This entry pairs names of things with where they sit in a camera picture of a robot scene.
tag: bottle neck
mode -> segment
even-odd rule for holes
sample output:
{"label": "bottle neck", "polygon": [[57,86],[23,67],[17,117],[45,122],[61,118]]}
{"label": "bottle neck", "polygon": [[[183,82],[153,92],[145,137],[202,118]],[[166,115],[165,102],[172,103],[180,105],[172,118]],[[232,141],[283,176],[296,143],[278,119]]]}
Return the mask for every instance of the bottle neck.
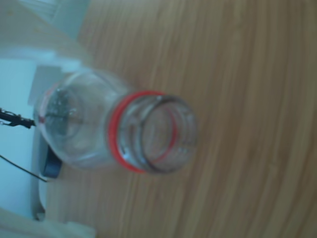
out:
{"label": "bottle neck", "polygon": [[122,109],[114,133],[115,157],[120,156],[125,167],[162,174],[188,162],[197,128],[193,112],[182,100],[149,94],[136,97]]}

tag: red ring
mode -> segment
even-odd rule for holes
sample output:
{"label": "red ring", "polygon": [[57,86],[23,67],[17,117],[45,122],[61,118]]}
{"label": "red ring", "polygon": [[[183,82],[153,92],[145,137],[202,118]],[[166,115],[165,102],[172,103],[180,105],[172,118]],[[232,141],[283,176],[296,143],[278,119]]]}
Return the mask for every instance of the red ring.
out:
{"label": "red ring", "polygon": [[114,112],[111,116],[109,126],[108,126],[108,142],[109,142],[109,148],[114,156],[114,158],[125,168],[137,172],[137,173],[144,173],[144,170],[138,169],[137,167],[127,163],[125,159],[122,157],[120,150],[118,148],[117,144],[117,132],[120,125],[120,119],[124,112],[124,110],[127,108],[127,106],[134,101],[135,99],[147,96],[147,95],[164,95],[161,92],[157,91],[141,91],[137,92],[131,95],[126,96],[114,109]]}

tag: clear plastic bottle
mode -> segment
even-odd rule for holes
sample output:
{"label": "clear plastic bottle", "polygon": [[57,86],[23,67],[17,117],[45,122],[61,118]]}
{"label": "clear plastic bottle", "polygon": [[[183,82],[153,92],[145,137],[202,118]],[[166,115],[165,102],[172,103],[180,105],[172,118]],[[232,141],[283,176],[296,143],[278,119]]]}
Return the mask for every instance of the clear plastic bottle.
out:
{"label": "clear plastic bottle", "polygon": [[196,146],[196,120],[186,103],[105,72],[68,75],[38,100],[34,118],[56,155],[78,168],[117,161],[134,172],[169,173]]}

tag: wood grain surface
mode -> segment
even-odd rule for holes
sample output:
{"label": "wood grain surface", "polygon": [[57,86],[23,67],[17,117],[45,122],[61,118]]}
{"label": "wood grain surface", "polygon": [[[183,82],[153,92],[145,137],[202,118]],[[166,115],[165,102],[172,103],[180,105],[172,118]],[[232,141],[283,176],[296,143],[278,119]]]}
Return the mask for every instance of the wood grain surface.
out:
{"label": "wood grain surface", "polygon": [[188,101],[198,151],[169,176],[64,166],[49,218],[105,238],[317,237],[317,1],[92,0],[79,41]]}

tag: black wire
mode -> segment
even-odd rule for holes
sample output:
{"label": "black wire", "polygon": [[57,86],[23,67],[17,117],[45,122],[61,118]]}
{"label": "black wire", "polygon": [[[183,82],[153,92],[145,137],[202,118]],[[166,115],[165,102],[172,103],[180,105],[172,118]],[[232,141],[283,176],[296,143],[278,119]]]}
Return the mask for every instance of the black wire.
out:
{"label": "black wire", "polygon": [[7,161],[8,163],[12,164],[13,166],[16,166],[17,168],[23,170],[24,172],[27,172],[29,175],[36,177],[39,180],[42,180],[43,182],[47,182],[45,179],[42,179],[41,177],[35,175],[34,173],[31,173],[29,171],[27,171],[26,169],[16,165],[15,163],[11,162],[10,160],[6,159],[5,157],[3,157],[2,155],[0,155],[1,158],[3,158],[5,161]]}

